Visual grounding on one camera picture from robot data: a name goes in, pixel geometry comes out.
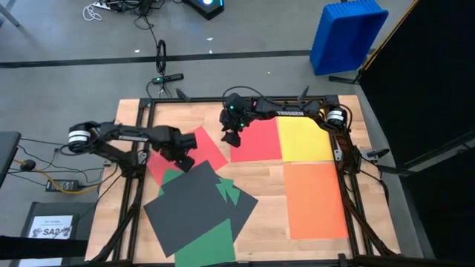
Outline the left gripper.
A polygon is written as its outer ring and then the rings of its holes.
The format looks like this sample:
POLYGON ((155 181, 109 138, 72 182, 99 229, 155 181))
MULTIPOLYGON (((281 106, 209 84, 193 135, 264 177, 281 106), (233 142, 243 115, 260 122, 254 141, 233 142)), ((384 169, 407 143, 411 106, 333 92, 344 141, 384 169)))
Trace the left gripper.
POLYGON ((154 127, 154 150, 180 170, 188 172, 194 165, 193 158, 188 156, 190 150, 197 148, 194 133, 181 133, 180 129, 166 125, 154 127))

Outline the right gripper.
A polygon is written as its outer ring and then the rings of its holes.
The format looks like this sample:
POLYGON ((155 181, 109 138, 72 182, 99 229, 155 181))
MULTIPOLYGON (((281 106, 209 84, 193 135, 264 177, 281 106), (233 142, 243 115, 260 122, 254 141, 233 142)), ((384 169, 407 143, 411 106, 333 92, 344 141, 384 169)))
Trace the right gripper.
POLYGON ((237 132, 250 126, 257 118, 255 114, 257 100, 256 97, 242 97, 237 93, 225 97, 219 118, 223 126, 222 131, 225 131, 221 139, 223 142, 235 148, 240 147, 241 138, 237 132))

